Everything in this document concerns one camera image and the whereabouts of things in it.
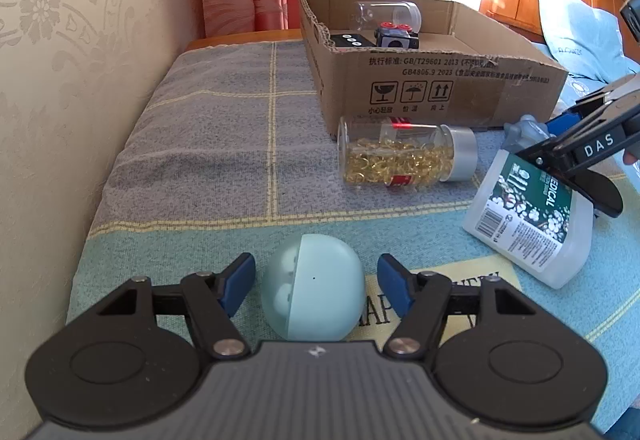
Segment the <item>black blue cube robot toy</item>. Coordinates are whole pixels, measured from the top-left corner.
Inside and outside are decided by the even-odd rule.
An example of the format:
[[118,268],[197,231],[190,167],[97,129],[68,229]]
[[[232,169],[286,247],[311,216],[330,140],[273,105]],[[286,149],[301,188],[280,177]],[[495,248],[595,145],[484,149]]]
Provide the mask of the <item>black blue cube robot toy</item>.
[[409,25],[394,25],[392,22],[381,22],[374,32],[375,43],[379,48],[404,48],[417,50],[419,35]]

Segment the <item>brown cardboard box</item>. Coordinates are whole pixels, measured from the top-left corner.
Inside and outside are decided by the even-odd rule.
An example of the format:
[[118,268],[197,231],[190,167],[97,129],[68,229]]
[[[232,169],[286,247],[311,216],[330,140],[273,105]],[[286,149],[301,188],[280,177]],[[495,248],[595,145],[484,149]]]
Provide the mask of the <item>brown cardboard box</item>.
[[376,0],[299,0],[300,29],[326,131],[341,118],[392,116],[495,129],[524,115],[552,116],[566,70],[524,36],[454,1],[420,8],[415,50],[340,48],[355,36],[355,6]]

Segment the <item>wooden bench edge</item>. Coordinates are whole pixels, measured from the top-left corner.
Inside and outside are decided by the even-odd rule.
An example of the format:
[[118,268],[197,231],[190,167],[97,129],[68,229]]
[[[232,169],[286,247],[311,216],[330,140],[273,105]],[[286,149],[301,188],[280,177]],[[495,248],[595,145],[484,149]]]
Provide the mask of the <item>wooden bench edge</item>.
[[227,34],[227,36],[212,36],[211,38],[194,40],[188,44],[188,51],[209,48],[210,46],[234,45],[259,42],[281,42],[295,41],[302,39],[302,32],[299,29],[285,30],[264,30],[254,32],[243,32]]

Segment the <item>clear plastic jar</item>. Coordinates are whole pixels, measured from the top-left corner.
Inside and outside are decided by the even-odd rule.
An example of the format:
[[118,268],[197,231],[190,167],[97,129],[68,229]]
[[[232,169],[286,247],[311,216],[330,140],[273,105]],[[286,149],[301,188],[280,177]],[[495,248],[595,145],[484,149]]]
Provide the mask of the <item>clear plastic jar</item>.
[[406,25],[413,32],[422,27],[420,8],[410,1],[358,1],[352,9],[352,29],[375,30],[383,22]]

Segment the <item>grey green plaid blanket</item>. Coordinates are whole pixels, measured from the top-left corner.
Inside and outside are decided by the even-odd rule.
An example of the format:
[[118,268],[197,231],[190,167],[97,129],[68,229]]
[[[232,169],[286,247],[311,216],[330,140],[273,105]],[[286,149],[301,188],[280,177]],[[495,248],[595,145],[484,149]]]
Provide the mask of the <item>grey green plaid blanket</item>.
[[462,222],[501,146],[478,134],[474,179],[424,191],[346,185],[326,133],[303,44],[218,46],[181,55],[140,116],[102,192],[70,294],[76,317],[134,275],[174,284],[243,252],[265,267],[287,239],[326,234],[349,244],[367,277],[391,253],[412,270],[461,284],[496,273],[582,334],[608,364],[594,416],[610,428],[639,393],[639,196],[597,218],[585,267],[550,289],[465,233]]

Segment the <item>clear jar of yellow capsules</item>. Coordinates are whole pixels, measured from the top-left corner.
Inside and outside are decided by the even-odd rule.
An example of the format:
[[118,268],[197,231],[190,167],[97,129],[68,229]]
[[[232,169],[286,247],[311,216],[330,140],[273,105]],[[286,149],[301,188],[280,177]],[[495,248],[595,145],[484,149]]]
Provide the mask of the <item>clear jar of yellow capsules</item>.
[[338,169],[345,183],[426,189],[472,179],[477,140],[469,128],[429,125],[401,117],[338,122]]

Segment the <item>black digital timer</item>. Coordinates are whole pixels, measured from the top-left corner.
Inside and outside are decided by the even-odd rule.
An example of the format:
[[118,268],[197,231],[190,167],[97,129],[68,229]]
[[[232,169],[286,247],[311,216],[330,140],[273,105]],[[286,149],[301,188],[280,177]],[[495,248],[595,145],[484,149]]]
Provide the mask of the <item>black digital timer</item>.
[[335,48],[374,48],[375,44],[360,33],[335,33],[330,36]]

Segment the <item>light blue pillow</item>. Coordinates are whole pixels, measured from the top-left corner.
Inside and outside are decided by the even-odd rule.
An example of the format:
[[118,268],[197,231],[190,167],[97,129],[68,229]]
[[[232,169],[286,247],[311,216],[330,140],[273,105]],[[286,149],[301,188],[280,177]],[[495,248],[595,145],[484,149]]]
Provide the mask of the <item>light blue pillow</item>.
[[613,14],[582,0],[538,0],[538,10],[551,55],[572,74],[606,83],[638,74]]

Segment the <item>light green earbud case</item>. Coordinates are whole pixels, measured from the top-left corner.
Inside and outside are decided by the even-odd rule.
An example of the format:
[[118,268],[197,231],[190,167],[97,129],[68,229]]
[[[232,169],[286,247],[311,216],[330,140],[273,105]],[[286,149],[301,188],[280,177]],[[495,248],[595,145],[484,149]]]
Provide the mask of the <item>light green earbud case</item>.
[[366,280],[356,251],[344,241],[300,234],[271,257],[260,296],[266,321],[282,339],[339,342],[366,306]]

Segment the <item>blue floral bed sheet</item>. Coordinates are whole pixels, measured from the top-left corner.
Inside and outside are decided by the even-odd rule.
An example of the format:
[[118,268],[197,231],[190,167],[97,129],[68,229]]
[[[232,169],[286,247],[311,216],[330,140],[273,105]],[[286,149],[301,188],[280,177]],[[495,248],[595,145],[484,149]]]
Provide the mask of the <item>blue floral bed sheet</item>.
[[535,46],[568,71],[551,118],[559,117],[584,97],[616,81],[630,79],[631,86],[639,84],[639,64],[624,55],[618,42],[593,45],[561,39],[551,46],[542,43]]

